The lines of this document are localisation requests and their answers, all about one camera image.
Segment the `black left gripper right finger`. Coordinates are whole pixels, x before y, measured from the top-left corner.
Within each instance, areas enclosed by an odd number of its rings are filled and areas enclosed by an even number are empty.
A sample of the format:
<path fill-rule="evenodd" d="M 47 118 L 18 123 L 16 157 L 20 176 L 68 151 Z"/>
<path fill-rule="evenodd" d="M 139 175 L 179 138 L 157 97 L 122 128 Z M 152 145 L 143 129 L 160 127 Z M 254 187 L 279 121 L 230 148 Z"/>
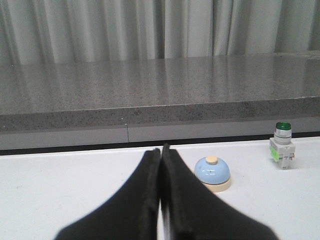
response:
<path fill-rule="evenodd" d="M 170 240 L 276 240 L 266 225 L 209 191 L 165 144 L 160 162 L 164 232 Z"/>

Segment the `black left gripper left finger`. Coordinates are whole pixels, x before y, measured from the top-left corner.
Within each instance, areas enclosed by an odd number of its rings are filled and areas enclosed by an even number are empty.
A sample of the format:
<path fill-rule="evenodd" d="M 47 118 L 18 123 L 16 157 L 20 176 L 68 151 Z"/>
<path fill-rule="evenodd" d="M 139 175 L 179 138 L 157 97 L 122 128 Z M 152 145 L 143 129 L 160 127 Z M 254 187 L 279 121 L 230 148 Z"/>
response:
<path fill-rule="evenodd" d="M 147 150 L 131 176 L 109 200 L 63 228 L 56 239 L 157 239 L 160 163 L 160 150 Z"/>

